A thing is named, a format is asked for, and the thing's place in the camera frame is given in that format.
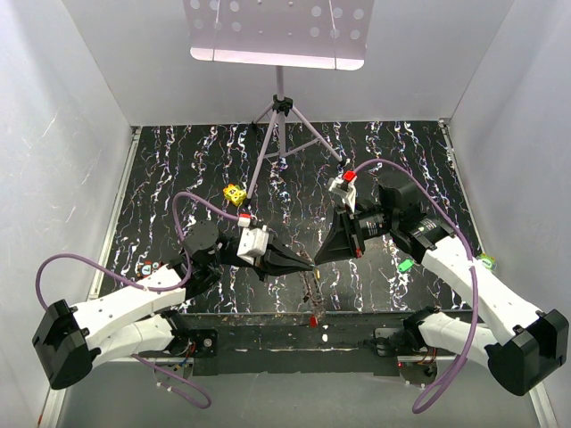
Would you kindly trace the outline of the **metal key ring disc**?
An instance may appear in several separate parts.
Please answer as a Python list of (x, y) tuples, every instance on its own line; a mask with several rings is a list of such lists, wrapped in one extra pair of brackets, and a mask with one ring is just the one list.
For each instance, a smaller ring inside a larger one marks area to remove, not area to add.
[(309, 305), (311, 309), (312, 315), (318, 320), (321, 321), (325, 314), (326, 308), (325, 303), (322, 295), (320, 279), (318, 280), (314, 276), (314, 269), (316, 268), (310, 254), (306, 250), (300, 250), (299, 255), (303, 256), (306, 259), (309, 259), (312, 262), (312, 270), (306, 272), (300, 272), (299, 276), (302, 280), (302, 284), (304, 287), (304, 297), (303, 301)]

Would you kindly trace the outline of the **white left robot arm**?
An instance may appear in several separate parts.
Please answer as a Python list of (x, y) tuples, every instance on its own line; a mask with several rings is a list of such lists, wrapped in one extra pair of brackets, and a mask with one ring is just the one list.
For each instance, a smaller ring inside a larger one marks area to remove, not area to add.
[(175, 259), (134, 285), (46, 308), (32, 345), (50, 387), (66, 389), (96, 367), (132, 354), (215, 356), (217, 333), (188, 326), (176, 308), (215, 285), (225, 266), (251, 268), (261, 281), (314, 268), (265, 226), (244, 226), (240, 236), (227, 237), (215, 223), (201, 220), (190, 227)]

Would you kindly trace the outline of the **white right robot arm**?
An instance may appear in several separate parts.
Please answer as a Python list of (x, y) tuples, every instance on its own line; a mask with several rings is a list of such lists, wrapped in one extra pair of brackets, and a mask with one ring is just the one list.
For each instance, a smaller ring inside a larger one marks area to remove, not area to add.
[(523, 396), (567, 361), (569, 321), (544, 312), (472, 259), (453, 228), (421, 208), (412, 183), (381, 186), (378, 202), (357, 198), (355, 176), (332, 178), (339, 196), (331, 229), (314, 260), (322, 265), (364, 255), (366, 242), (390, 235), (393, 243), (463, 298), (475, 298), (475, 320), (461, 322), (438, 309), (422, 309), (403, 323), (405, 347), (414, 354), (441, 348), (489, 369), (507, 391)]

